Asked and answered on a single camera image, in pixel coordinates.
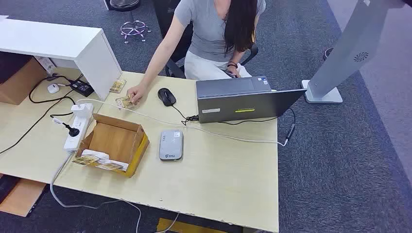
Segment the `person's left hand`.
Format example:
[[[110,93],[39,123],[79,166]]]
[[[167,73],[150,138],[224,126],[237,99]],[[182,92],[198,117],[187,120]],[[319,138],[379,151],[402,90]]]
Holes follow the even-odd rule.
[[[225,73],[229,75],[231,78],[240,78],[241,75],[239,74],[237,68],[235,66],[228,66],[225,70]]]

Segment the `person's right hand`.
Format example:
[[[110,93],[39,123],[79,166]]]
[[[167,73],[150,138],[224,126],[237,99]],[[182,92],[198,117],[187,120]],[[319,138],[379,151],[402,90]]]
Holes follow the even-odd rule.
[[[140,83],[134,87],[131,87],[127,90],[127,96],[130,99],[130,102],[133,104],[138,104],[139,101],[146,95],[148,85],[145,83]]]

